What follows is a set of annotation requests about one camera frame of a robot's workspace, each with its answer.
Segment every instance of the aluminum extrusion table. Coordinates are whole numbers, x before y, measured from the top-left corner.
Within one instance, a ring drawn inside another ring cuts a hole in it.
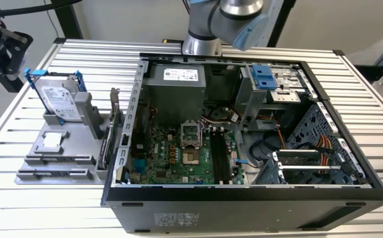
[[[383,98],[334,51],[223,46],[227,57],[305,60],[325,87],[345,123],[383,180]],[[41,69],[85,74],[93,103],[109,113],[109,92],[121,89],[121,107],[129,105],[139,53],[181,54],[179,44],[139,44],[67,40],[55,43]],[[102,185],[17,185],[23,164],[45,120],[43,105],[25,85],[0,118],[0,237],[129,236],[109,208],[102,208]],[[158,237],[295,237],[377,238],[383,236],[383,207],[329,232],[250,234],[159,234]]]

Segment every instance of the white wall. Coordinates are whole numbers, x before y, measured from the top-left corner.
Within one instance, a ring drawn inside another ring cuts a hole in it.
[[[367,48],[383,37],[383,0],[298,0],[278,47]]]
[[[30,7],[43,5],[42,0],[0,0],[0,9],[13,9],[21,7]],[[62,28],[59,25],[59,21],[55,15],[55,11],[50,11],[51,17],[54,19],[54,23],[57,29],[59,30],[59,35],[63,37]],[[49,16],[46,12],[19,15],[19,16],[9,16],[3,19],[3,22],[11,31],[19,31],[33,36],[34,43],[29,49],[27,61],[23,69],[26,67],[35,68],[45,54],[47,53],[51,44],[57,38],[57,33],[54,27],[51,25]],[[0,85],[0,116],[6,111],[7,106],[10,105],[13,99],[15,97],[15,93],[9,93],[3,86]]]
[[[187,36],[182,0],[83,0],[75,10],[86,39],[161,43]]]

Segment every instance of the silver cylinder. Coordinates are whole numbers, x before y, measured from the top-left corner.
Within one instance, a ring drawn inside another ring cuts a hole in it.
[[[221,39],[205,41],[189,35],[183,43],[183,54],[194,56],[221,56],[222,55]]]
[[[263,7],[263,0],[222,0],[221,9],[234,16],[247,16]]]

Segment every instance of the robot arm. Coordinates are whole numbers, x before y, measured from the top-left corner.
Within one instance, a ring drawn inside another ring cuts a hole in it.
[[[53,10],[79,1],[82,0],[69,0],[59,4],[0,10],[0,83],[9,92],[18,93],[25,84],[18,75],[26,51],[33,43],[33,37],[22,32],[10,31],[6,28],[2,18],[6,16]]]
[[[190,0],[186,55],[222,55],[222,40],[246,51],[255,46],[267,25],[263,0]]]

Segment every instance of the side panel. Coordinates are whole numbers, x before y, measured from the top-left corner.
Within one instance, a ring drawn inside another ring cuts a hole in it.
[[[166,233],[301,231],[317,226],[329,230],[382,203],[369,201],[359,206],[362,201],[119,201],[109,204],[129,233]]]

